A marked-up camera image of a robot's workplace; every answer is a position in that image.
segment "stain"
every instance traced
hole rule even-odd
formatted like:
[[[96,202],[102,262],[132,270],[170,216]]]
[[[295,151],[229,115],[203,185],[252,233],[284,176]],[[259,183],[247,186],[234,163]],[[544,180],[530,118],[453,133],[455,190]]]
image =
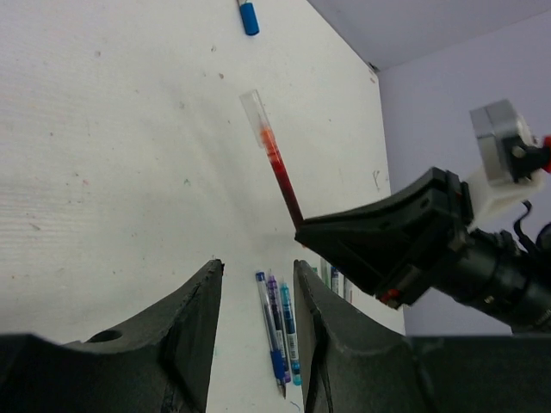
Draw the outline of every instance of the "stain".
[[[377,178],[379,177],[379,174],[381,172],[379,170],[374,170],[373,171],[373,181],[375,182],[375,186],[377,187],[377,192],[380,192],[381,191],[381,188],[379,187],[379,183],[377,182]]]
[[[290,402],[294,407],[296,407],[300,411],[300,406],[295,402]]]

